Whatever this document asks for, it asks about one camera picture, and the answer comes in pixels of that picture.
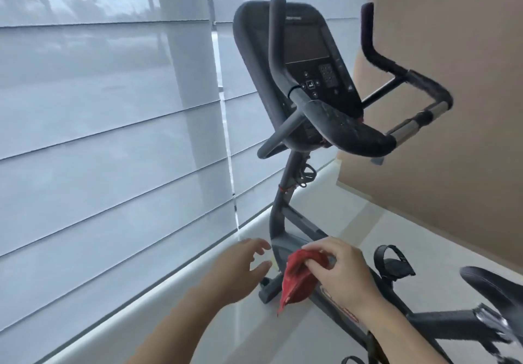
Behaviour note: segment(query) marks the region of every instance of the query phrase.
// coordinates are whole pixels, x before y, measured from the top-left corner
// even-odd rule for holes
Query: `handlebar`
[[[291,76],[284,61],[284,27],[287,11],[286,0],[271,0],[269,4],[269,49],[268,61],[272,78],[278,88],[297,106],[274,134],[258,150],[258,157],[266,158],[278,153],[279,144],[303,123],[305,118],[314,125],[331,144],[355,155],[382,157],[388,155],[407,139],[414,136],[420,128],[433,122],[448,111],[454,101],[450,93],[434,80],[407,70],[387,57],[379,54],[373,44],[374,4],[367,3],[361,8],[361,47],[366,59],[377,68],[395,77],[374,95],[369,103],[375,102],[385,93],[409,83],[434,99],[434,103],[422,109],[410,119],[397,125],[387,134],[359,123],[356,119],[340,112],[321,100],[311,99]]]

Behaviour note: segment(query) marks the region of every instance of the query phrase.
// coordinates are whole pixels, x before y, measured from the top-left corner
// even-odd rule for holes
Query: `beige wall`
[[[523,266],[523,0],[373,1],[378,51],[442,83],[455,106],[381,167],[343,154],[339,181]],[[359,55],[362,96],[388,78]],[[401,87],[365,119],[386,131],[428,103]]]

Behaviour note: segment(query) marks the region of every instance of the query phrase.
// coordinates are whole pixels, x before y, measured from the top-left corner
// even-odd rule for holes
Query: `person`
[[[405,316],[382,297],[359,249],[334,237],[303,248],[322,250],[336,258],[330,269],[311,259],[305,265],[334,301],[359,317],[374,334],[391,364],[446,364]],[[256,253],[262,255],[269,249],[270,244],[259,238],[246,239],[226,249],[127,364],[189,364],[201,336],[220,309],[244,299],[267,274],[270,261],[253,270],[250,265]]]

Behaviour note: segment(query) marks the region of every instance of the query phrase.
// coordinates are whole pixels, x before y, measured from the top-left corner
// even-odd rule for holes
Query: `white blind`
[[[0,361],[236,228],[207,0],[0,0]]]
[[[272,202],[288,152],[259,160],[256,151],[274,132],[252,79],[245,68],[232,33],[232,20],[246,0],[213,0],[218,33],[221,79],[230,140],[232,176],[239,223],[243,224]],[[289,0],[315,6],[327,19],[349,72],[359,48],[360,8],[368,0]],[[311,153],[310,164],[320,168],[337,149]]]

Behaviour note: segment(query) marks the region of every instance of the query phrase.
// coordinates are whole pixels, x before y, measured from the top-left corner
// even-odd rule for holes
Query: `bike seat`
[[[523,344],[523,286],[475,266],[461,268],[460,274],[463,280],[498,309]]]

